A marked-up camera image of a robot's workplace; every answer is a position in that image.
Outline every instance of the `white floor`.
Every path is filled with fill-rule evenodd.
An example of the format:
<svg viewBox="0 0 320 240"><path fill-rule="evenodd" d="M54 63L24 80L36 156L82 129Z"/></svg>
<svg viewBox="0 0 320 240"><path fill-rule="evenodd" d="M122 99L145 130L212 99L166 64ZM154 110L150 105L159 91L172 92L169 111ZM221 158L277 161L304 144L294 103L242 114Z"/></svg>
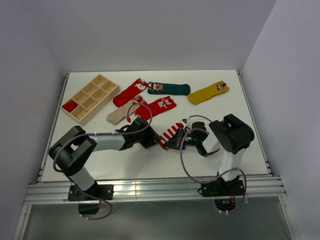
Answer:
<svg viewBox="0 0 320 240"><path fill-rule="evenodd" d="M198 105L191 104L186 96L172 96L177 106L154 117L152 128L161 135L172 124L190 115L204 115L212 121L221 121L224 116L234 114L247 123L255 132L249 109L243 94L237 72L235 70L195 70L195 71L124 71L124 72L72 72L64 92L63 100L71 98L96 75L102 74L116 82L123 91L134 80L142 78L149 82L189 84L191 92L205 88L218 81L225 81L230 90ZM140 95L147 103L166 95L151 95L147 90ZM107 122L106 117L117 107L110 101L83 128L87 132L112 132L127 124L125 120L117 126ZM78 125L74 120L60 110L51 145L61 138L71 127ZM215 176L220 168L223 151L207 158L200 156L194 147L184 151L185 165L192 176ZM43 182L65 181L66 177L53 170L53 160L47 156ZM163 150L159 145L144 149L136 144L125 151L94 152L85 164L90 174L96 180L126 180L186 177L182 169L179 152ZM247 175L267 174L267 167L257 136L243 156L240 168Z"/></svg>

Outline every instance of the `red and white striped sock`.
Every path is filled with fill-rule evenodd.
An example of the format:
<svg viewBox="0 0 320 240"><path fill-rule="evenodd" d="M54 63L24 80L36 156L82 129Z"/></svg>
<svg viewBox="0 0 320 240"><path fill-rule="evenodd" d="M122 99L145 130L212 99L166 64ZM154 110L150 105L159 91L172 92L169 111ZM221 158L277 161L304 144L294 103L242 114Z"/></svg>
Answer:
<svg viewBox="0 0 320 240"><path fill-rule="evenodd" d="M178 122L168 128L160 137L161 140L157 140L157 143L163 148L164 150L168 150L168 147L165 147L164 144L168 142L178 131L178 129L183 129L184 125L181 122Z"/></svg>

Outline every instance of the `wooden tray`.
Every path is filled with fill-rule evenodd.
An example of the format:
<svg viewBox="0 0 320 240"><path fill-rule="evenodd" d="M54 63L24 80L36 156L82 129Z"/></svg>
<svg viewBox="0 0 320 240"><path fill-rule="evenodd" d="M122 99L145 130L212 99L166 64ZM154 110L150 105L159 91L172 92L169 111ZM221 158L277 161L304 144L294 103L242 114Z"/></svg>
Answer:
<svg viewBox="0 0 320 240"><path fill-rule="evenodd" d="M64 103L71 101L76 103L77 106L72 112L65 110L62 107L64 104L60 109L83 126L119 92L120 88L117 84L99 74Z"/></svg>

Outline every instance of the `red cloth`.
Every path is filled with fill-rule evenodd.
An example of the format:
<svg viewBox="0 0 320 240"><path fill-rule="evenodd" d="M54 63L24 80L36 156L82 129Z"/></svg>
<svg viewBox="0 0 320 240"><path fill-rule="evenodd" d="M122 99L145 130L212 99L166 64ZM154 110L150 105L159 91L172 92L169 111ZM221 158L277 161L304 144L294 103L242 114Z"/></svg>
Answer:
<svg viewBox="0 0 320 240"><path fill-rule="evenodd" d="M63 107L65 110L67 110L68 113L71 113L73 110L76 109L77 104L76 104L74 101L70 101L70 102L67 102L66 104L63 104L62 107Z"/></svg>
<svg viewBox="0 0 320 240"><path fill-rule="evenodd" d="M154 102L148 104L147 106L151 109L152 117L154 117L165 111L173 109L175 106L177 106L177 104L174 102L174 100L170 96L166 96L158 100L155 100ZM140 117L143 118L144 120L148 120L151 117L149 110L144 106L140 106L135 111L135 115L140 115Z"/></svg>
<svg viewBox="0 0 320 240"><path fill-rule="evenodd" d="M170 128L168 128L160 137L160 140L157 140L156 142L164 149L168 150L169 148L164 146L166 142L168 142L178 131L178 129L183 129L184 125L181 122L178 122L174 125L172 125Z"/></svg>
<svg viewBox="0 0 320 240"><path fill-rule="evenodd" d="M127 102L132 100L136 95L145 90L147 86L148 83L139 78L135 80L134 83L132 83L127 89L115 96L112 101L118 108L122 107Z"/></svg>

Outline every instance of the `christmas sock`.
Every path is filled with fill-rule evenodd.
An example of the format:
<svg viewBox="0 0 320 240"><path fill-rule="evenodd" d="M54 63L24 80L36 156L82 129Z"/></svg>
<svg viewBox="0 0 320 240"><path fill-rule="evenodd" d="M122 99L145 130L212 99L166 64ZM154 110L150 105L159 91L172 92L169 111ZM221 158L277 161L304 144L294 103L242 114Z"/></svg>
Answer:
<svg viewBox="0 0 320 240"><path fill-rule="evenodd" d="M117 125L122 121L122 119L127 117L127 113L131 105L135 103L145 103L146 101L143 99L142 96L138 95L134 99L128 101L125 105L117 108L113 112L109 113L109 115L106 117L106 120L109 123L112 123L113 125ZM135 105L130 109L129 115L133 114L140 105Z"/></svg>
<svg viewBox="0 0 320 240"><path fill-rule="evenodd" d="M190 93L188 95L188 100L192 104L200 104L203 103L218 94L225 93L229 90L229 87L224 81L218 81L211 86L200 89L196 92Z"/></svg>
<svg viewBox="0 0 320 240"><path fill-rule="evenodd" d="M152 112L152 117L157 116L158 114L161 114L165 111L168 111L170 109L173 109L177 104L174 102L174 100L170 96L166 96L164 98L160 98L150 104L147 105ZM140 115L141 118L148 120L150 119L150 113L148 109L144 106L139 107L135 111L136 115Z"/></svg>
<svg viewBox="0 0 320 240"><path fill-rule="evenodd" d="M184 125L181 122L178 122L168 128L160 137L160 140L157 140L157 143L160 145L161 148L164 150L168 150L169 148L164 146L166 142L168 142L178 131L178 129L183 129Z"/></svg>
<svg viewBox="0 0 320 240"><path fill-rule="evenodd" d="M145 90L147 86L148 84L139 78L135 80L134 83L132 83L127 89L115 96L112 101L118 108L122 107L136 95Z"/></svg>
<svg viewBox="0 0 320 240"><path fill-rule="evenodd" d="M169 94L169 95L185 95L190 93L188 84L170 84L152 82L148 83L148 94Z"/></svg>

